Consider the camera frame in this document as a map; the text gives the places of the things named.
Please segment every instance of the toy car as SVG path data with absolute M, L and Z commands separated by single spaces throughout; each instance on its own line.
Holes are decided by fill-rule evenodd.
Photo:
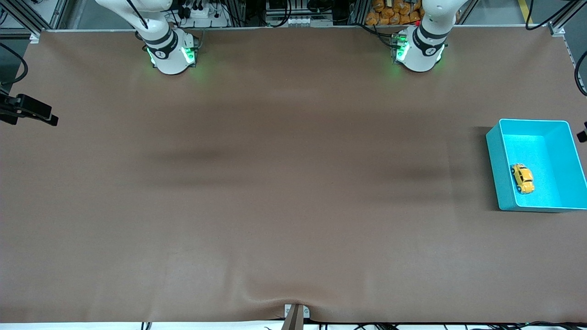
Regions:
M 515 164 L 511 170 L 520 193 L 529 194 L 534 191 L 534 176 L 529 168 L 524 164 Z

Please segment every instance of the green led light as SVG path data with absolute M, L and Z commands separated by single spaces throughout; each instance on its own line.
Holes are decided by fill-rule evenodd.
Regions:
M 410 43 L 408 41 L 404 42 L 404 45 L 397 50 L 396 59 L 399 61 L 403 61 L 406 58 L 407 51 L 410 49 Z
M 149 57 L 151 58 L 151 63 L 153 65 L 155 65 L 155 59 L 153 58 L 153 54 L 151 53 L 151 50 L 147 47 L 147 53 L 149 53 Z
M 442 51 L 443 50 L 444 50 L 444 45 L 442 45 L 442 47 L 438 51 L 438 57 L 436 58 L 436 62 L 440 61 L 440 58 L 442 57 Z
M 189 48 L 181 48 L 181 52 L 184 54 L 185 60 L 188 63 L 193 63 L 194 62 L 194 51 L 189 49 Z

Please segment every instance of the table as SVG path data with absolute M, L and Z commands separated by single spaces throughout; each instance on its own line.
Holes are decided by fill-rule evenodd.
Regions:
M 587 119 L 561 38 L 456 28 L 427 73 L 358 28 L 49 33 L 0 128 L 0 319 L 587 321 L 587 215 L 499 211 L 500 118 Z M 587 149 L 578 146 L 583 164 Z

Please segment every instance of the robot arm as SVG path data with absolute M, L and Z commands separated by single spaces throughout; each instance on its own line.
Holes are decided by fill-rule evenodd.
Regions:
M 132 25 L 143 41 L 151 61 L 161 72 L 176 75 L 195 65 L 197 49 L 194 36 L 172 29 L 161 11 L 172 0 L 96 0 Z
M 421 24 L 410 26 L 404 47 L 396 51 L 396 60 L 408 69 L 424 72 L 440 60 L 444 41 L 456 22 L 456 13 L 467 0 L 422 0 L 425 15 Z

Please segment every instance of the teal plastic bin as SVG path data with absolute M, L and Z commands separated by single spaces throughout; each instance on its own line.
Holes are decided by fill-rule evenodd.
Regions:
M 587 182 L 569 123 L 562 120 L 501 119 L 487 133 L 495 190 L 504 211 L 587 210 Z M 531 194 L 517 191 L 512 165 L 534 175 Z

